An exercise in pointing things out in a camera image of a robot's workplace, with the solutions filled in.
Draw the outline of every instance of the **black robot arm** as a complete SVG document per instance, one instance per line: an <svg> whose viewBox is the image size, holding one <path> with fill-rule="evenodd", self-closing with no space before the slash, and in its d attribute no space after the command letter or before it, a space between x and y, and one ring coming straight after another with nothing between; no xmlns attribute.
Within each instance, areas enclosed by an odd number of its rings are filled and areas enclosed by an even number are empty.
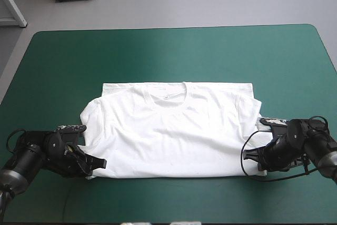
<svg viewBox="0 0 337 225"><path fill-rule="evenodd" d="M273 133L266 146L244 150L243 159L258 162L259 171L287 171L309 160L326 178L337 183L337 142L330 136L328 122L321 116L290 121L261 118Z"/></svg>
<svg viewBox="0 0 337 225"><path fill-rule="evenodd" d="M71 178L91 176L93 170L106 167L106 160L86 154L77 146L85 130L84 125L66 125L55 131L19 129L9 135L6 147L13 155L0 170L0 223L6 205L26 191L40 169ZM20 131L23 133L11 150L8 141Z"/></svg>

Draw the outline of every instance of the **gray floor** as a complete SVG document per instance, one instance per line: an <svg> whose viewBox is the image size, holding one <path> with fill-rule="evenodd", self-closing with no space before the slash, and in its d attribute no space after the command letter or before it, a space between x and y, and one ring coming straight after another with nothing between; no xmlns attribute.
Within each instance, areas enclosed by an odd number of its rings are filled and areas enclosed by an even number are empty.
<svg viewBox="0 0 337 225"><path fill-rule="evenodd" d="M337 0L15 1L28 27L0 29L0 101L32 36L46 30L309 23L337 66Z"/></svg>

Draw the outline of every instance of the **folded t-shirt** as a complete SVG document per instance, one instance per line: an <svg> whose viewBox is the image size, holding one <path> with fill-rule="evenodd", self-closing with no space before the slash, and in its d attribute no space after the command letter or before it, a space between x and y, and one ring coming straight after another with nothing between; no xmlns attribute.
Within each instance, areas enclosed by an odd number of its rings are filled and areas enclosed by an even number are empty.
<svg viewBox="0 0 337 225"><path fill-rule="evenodd" d="M243 175L240 150L256 130L261 102L253 98L251 84L218 84L104 84L102 96L81 114L87 125L81 149L107 160L106 169L93 176ZM244 166L258 173L256 162L245 160Z"/></svg>

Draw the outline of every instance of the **cable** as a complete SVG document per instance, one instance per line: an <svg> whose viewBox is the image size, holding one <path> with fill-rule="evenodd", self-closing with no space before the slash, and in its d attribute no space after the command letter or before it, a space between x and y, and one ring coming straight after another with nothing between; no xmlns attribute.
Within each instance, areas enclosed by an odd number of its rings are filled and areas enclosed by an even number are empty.
<svg viewBox="0 0 337 225"><path fill-rule="evenodd" d="M12 138L12 136L13 136L14 134L16 134L16 133L18 133L18 132L21 132L21 131L23 131L24 133L26 133L26 130L24 130L24 129L17 129L17 130L14 130L12 133L10 133L10 135L7 137L7 141L6 141L6 149L7 149L10 153L14 153L14 150L10 149L8 142L9 142L10 138Z"/></svg>
<svg viewBox="0 0 337 225"><path fill-rule="evenodd" d="M247 145L247 143L249 142L249 140L253 137L253 135L255 135L256 133L258 133L260 131L255 131L254 133L252 133L250 135L250 137L247 139L247 141L243 144L242 146L242 149L241 149L241 154L240 154L240 162L241 162L241 169L243 171L243 173L250 179L252 180L255 180L255 181L259 181L259 182L275 182L275 181L282 181L282 180L287 180L287 179L294 179L294 178L298 178L298 177L301 177L301 176L304 176L304 175L309 175L310 173L312 172L315 172L319 169L323 169L323 168L327 168L327 167L336 167L336 166L326 166L326 167L317 167L315 169L312 169L308 172L303 172L303 173L300 173L300 174L296 174L296 175L291 175L291 176L288 176L288 177L284 177L284 178L278 178L278 179L269 179L269 180L263 180L263 179L258 179L256 177L253 177L251 175L248 175L248 173L244 170L244 167L243 167L243 160L242 160L242 156L243 156L243 151L244 151L244 147Z"/></svg>

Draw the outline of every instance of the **green table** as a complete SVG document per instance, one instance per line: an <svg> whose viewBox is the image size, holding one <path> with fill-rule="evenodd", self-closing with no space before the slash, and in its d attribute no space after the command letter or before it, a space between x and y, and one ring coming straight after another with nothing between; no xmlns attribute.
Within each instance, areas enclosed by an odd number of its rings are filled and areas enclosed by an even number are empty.
<svg viewBox="0 0 337 225"><path fill-rule="evenodd" d="M252 82L263 115L324 115L337 136L337 74L311 25L40 32L0 106L0 163L9 158L4 146L12 130L78 124L102 83L150 81ZM337 222L336 196L336 185L318 173L258 183L88 181L41 171L9 205L5 221Z"/></svg>

